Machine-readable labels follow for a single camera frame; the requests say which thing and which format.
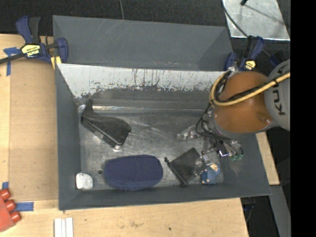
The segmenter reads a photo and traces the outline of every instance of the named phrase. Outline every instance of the gray cable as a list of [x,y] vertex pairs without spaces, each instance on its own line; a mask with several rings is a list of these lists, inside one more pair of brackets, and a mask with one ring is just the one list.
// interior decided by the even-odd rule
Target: gray cable
[[121,0],[118,0],[118,1],[119,1],[120,11],[122,13],[122,19],[124,20],[124,12],[123,12],[122,1]]

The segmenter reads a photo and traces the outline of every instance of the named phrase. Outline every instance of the white strip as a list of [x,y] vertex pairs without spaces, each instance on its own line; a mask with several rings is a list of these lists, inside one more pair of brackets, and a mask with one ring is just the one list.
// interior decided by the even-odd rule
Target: white strip
[[66,237],[74,237],[74,226],[72,218],[66,218]]
[[157,91],[209,91],[223,72],[113,68],[57,64],[70,91],[76,98],[111,89]]
[[72,218],[54,220],[54,237],[74,237],[74,225]]

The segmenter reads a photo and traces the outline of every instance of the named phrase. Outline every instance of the yellow cable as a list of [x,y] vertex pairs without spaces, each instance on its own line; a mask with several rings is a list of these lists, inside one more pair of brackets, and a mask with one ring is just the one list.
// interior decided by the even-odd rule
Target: yellow cable
[[271,88],[272,86],[276,85],[277,83],[289,78],[291,75],[290,72],[287,72],[286,74],[276,78],[276,80],[272,80],[270,81],[268,84],[262,86],[261,88],[255,90],[254,92],[251,92],[249,93],[248,95],[245,95],[243,97],[240,97],[238,99],[235,99],[235,100],[232,100],[232,101],[229,101],[229,102],[225,102],[225,103],[222,103],[222,102],[218,102],[216,99],[215,99],[215,96],[214,96],[214,91],[215,91],[215,88],[217,86],[217,84],[219,83],[219,81],[225,76],[225,73],[222,74],[213,84],[212,88],[211,88],[211,92],[210,92],[210,101],[212,103],[214,103],[215,105],[218,105],[218,106],[229,106],[229,105],[233,105],[233,104],[237,104],[237,103],[240,103],[242,101],[245,101],[269,88]]

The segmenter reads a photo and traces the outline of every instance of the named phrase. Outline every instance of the white object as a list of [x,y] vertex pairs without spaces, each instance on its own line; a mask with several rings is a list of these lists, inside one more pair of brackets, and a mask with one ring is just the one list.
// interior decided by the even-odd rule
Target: white object
[[93,180],[92,177],[86,173],[78,173],[76,175],[76,186],[78,189],[89,190],[93,188]]
[[54,220],[54,237],[74,237],[74,224],[72,218]]

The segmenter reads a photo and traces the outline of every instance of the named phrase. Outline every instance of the yellow clamp label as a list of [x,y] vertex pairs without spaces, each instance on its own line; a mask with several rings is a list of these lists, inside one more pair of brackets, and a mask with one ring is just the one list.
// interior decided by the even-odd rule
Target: yellow clamp label
[[247,69],[252,70],[254,67],[256,67],[256,63],[254,61],[246,61]]
[[40,45],[25,45],[21,48],[22,53],[27,54],[28,57],[40,53]]

